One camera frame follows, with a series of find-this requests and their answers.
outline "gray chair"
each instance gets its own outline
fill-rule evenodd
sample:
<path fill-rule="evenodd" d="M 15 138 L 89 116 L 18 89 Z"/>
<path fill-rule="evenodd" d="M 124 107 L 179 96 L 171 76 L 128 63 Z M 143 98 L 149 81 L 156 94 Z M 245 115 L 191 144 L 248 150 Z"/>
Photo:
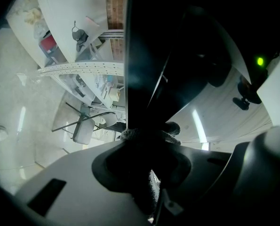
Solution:
<path fill-rule="evenodd" d="M 65 130 L 65 131 L 69 132 L 70 134 L 73 135 L 73 137 L 72 137 L 73 142 L 76 142 L 79 144 L 88 145 L 90 143 L 90 140 L 91 140 L 91 137 L 92 137 L 92 134 L 94 131 L 112 126 L 115 123 L 117 123 L 117 121 L 118 121 L 117 115 L 114 112 L 104 112 L 104 113 L 100 113 L 98 115 L 89 116 L 86 112 L 81 112 L 81 111 L 77 110 L 76 108 L 74 108 L 73 106 L 71 106 L 70 104 L 68 104 L 68 103 L 66 103 L 66 104 L 70 108 L 72 108 L 73 110 L 77 111 L 80 114 L 79 120 L 74 123 L 71 123 L 69 125 L 54 129 L 54 130 L 52 130 L 52 132 L 61 130 L 61 129 L 65 130 L 65 128 L 76 124 L 74 133 L 71 133 L 67 130 Z M 102 117 L 105 120 L 105 123 L 99 124 L 99 126 L 95 125 L 95 122 L 92 119 L 92 118 L 95 118 L 98 116 Z"/>

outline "storage shelf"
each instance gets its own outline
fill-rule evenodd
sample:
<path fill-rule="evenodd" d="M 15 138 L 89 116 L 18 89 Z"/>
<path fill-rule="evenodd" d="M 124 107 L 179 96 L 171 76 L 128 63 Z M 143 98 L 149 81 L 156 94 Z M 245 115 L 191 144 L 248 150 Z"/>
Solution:
<path fill-rule="evenodd" d="M 80 54 L 76 51 L 76 41 L 72 38 L 74 21 L 79 29 L 87 33 L 87 45 L 108 30 L 106 0 L 38 0 L 38 2 L 56 43 L 69 63 L 75 62 Z M 89 22 L 86 17 L 99 26 Z"/>
<path fill-rule="evenodd" d="M 106 41 L 98 50 L 100 56 L 104 60 L 112 61 L 112 48 L 111 48 L 111 42 L 108 40 Z M 81 73 L 79 76 L 83 79 L 83 81 L 86 83 L 86 85 L 89 87 L 89 89 L 95 94 L 95 96 L 105 105 L 107 109 L 110 109 L 112 107 L 113 100 L 109 97 L 109 95 L 106 95 L 104 98 L 101 95 L 101 90 L 99 90 L 96 87 L 95 84 L 95 74 L 91 73 Z"/>

